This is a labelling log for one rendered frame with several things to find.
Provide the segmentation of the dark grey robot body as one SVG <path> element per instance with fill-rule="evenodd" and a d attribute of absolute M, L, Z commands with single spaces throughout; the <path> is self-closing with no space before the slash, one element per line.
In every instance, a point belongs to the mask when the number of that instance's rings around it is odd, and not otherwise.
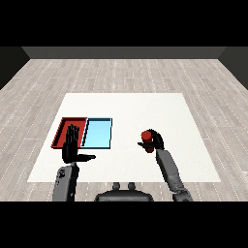
<path fill-rule="evenodd" d="M 153 202 L 150 194 L 138 191 L 134 182 L 128 183 L 127 190 L 120 189 L 120 183 L 114 182 L 112 189 L 98 194 L 95 202 Z"/>

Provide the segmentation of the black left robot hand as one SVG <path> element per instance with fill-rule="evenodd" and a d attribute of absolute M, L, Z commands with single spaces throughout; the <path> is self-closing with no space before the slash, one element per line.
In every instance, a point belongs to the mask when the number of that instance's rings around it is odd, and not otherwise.
<path fill-rule="evenodd" d="M 65 164 L 73 162 L 88 162 L 95 159 L 95 155 L 78 154 L 78 132 L 79 128 L 74 125 L 68 127 L 66 141 L 62 147 L 62 160 Z"/>

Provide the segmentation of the red shallow open box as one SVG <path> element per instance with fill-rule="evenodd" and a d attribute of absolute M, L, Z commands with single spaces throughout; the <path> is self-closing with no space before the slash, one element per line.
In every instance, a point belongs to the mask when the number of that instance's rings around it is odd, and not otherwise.
<path fill-rule="evenodd" d="M 63 147 L 64 142 L 66 141 L 68 127 L 74 125 L 79 128 L 77 148 L 81 149 L 81 142 L 86 126 L 86 121 L 86 117 L 63 117 L 60 121 L 60 124 L 58 126 L 58 129 L 50 147 L 53 149 L 61 149 Z"/>

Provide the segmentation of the small red can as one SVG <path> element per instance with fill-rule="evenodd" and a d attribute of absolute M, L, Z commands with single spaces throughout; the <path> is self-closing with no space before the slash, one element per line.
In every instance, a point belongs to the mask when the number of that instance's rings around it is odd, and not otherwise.
<path fill-rule="evenodd" d="M 141 133 L 141 139 L 143 143 L 151 143 L 152 142 L 152 136 L 149 131 L 143 131 Z M 148 147 L 145 149 L 147 153 L 152 153 L 154 151 L 153 147 Z"/>

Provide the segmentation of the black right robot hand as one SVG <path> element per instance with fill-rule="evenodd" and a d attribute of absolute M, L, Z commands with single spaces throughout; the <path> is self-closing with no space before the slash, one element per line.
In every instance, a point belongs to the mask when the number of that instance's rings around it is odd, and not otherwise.
<path fill-rule="evenodd" d="M 149 131 L 151 133 L 152 142 L 151 143 L 143 143 L 141 140 L 141 142 L 139 142 L 139 146 L 141 146 L 144 149 L 146 149 L 148 147 L 153 147 L 154 150 L 155 149 L 164 150 L 165 147 L 164 147 L 164 141 L 163 141 L 162 136 L 158 132 L 156 132 L 155 130 L 152 130 L 152 129 L 148 129 L 146 131 Z"/>

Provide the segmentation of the light blue shallow open box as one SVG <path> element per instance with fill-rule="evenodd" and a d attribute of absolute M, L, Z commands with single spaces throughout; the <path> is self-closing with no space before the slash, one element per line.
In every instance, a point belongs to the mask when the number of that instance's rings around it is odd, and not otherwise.
<path fill-rule="evenodd" d="M 110 149 L 112 119 L 89 117 L 81 138 L 82 149 Z"/>

